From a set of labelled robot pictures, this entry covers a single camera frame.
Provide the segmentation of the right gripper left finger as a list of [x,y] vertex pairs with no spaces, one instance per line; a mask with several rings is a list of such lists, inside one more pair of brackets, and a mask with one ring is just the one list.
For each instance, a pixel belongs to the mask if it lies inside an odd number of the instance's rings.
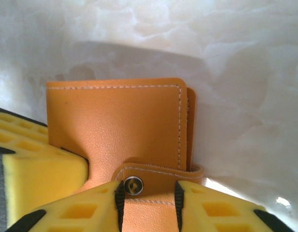
[[120,232],[125,204],[123,181],[112,181],[35,209],[10,232]]

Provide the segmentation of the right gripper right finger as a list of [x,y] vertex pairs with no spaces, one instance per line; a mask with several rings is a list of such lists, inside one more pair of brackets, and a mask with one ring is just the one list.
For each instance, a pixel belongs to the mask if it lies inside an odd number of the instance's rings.
[[181,232],[292,231],[260,205],[193,182],[177,181],[174,199]]

